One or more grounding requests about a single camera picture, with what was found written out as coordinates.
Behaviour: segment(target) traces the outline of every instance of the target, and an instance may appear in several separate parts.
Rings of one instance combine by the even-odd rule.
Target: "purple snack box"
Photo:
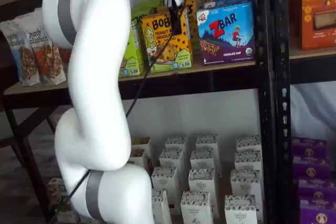
[[[300,197],[301,224],[336,223],[336,203]]]
[[[293,137],[292,154],[293,156],[326,158],[327,141],[312,138]]]
[[[336,201],[336,180],[299,179],[299,196]]]
[[[293,157],[293,178],[330,178],[329,160],[314,157]]]

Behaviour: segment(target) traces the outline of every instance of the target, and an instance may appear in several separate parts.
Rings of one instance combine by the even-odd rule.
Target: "snack box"
[[[67,196],[68,192],[61,178],[53,178],[47,185],[50,201],[52,205],[60,204]],[[64,223],[77,223],[79,220],[78,214],[68,202],[57,212],[57,221]]]
[[[236,137],[237,151],[261,151],[261,140],[259,135]]]
[[[292,154],[315,158],[327,157],[327,141],[312,138],[293,137]]]
[[[136,5],[135,8],[157,8],[158,6],[163,6],[164,0],[144,0]]]
[[[222,174],[222,163],[219,158],[219,147],[218,147],[218,134],[209,135],[198,135],[196,137],[196,148],[208,147],[214,150],[214,160],[216,165],[216,171],[220,177]]]
[[[329,159],[317,159],[313,157],[293,157],[293,178],[330,178]]]
[[[190,164],[191,169],[216,169],[214,149],[204,147],[191,151]]]
[[[167,192],[170,213],[179,215],[181,213],[180,203],[182,191],[178,180],[177,168],[154,168],[152,183],[155,189],[165,190]]]
[[[218,176],[215,169],[191,169],[189,171],[190,191],[209,192],[214,218],[219,218],[218,210]]]
[[[236,170],[253,169],[260,171],[261,181],[263,181],[263,163],[261,151],[238,151],[235,153]]]
[[[197,23],[205,65],[254,60],[251,2],[199,10]]]
[[[166,191],[152,189],[152,208],[154,224],[172,224]]]
[[[142,73],[143,67],[143,54],[139,41],[138,25],[137,21],[133,20],[126,51],[121,61],[119,77],[138,76]]]
[[[84,217],[82,215],[79,216],[80,223],[81,224],[100,224],[101,222],[99,220],[93,220],[88,217]]]
[[[188,20],[190,27],[190,41],[191,43],[199,42],[200,37],[198,36],[198,26],[196,12],[203,8],[204,2],[202,0],[187,0],[186,7],[188,11]]]
[[[225,196],[225,217],[229,224],[257,224],[254,196]]]
[[[210,193],[184,191],[181,199],[184,224],[213,224]]]
[[[128,163],[139,165],[148,172],[147,157],[144,152],[145,149],[133,149],[130,158],[128,159]]]
[[[300,19],[303,49],[335,46],[335,15],[335,0],[301,0]]]
[[[166,143],[166,149],[177,148],[183,151],[184,153],[184,165],[190,169],[190,155],[191,155],[191,141],[187,136],[169,136]]]
[[[144,149],[144,156],[147,159],[148,172],[151,175],[155,160],[153,159],[152,142],[150,137],[138,137],[132,139],[132,150]]]
[[[161,167],[177,167],[180,186],[182,190],[189,190],[188,173],[189,168],[185,166],[185,153],[177,148],[164,149],[160,154]]]
[[[169,12],[163,12],[143,17],[142,30],[149,64],[152,63],[152,57],[157,58],[156,63],[151,68],[152,73],[192,66],[193,51],[187,13],[187,9],[185,9],[181,16],[182,33],[172,36],[161,54],[161,50],[172,34],[170,14]]]
[[[258,222],[264,223],[264,197],[259,170],[232,170],[231,176],[232,194],[238,196],[254,195]]]
[[[211,2],[205,2],[204,3],[204,9],[211,9],[223,5],[232,5],[237,4],[242,1],[248,1],[248,0],[217,0],[217,1],[211,1]]]
[[[336,201],[336,180],[299,179],[299,195],[321,200]]]
[[[334,201],[300,197],[299,202],[301,224],[336,223],[336,203]]]

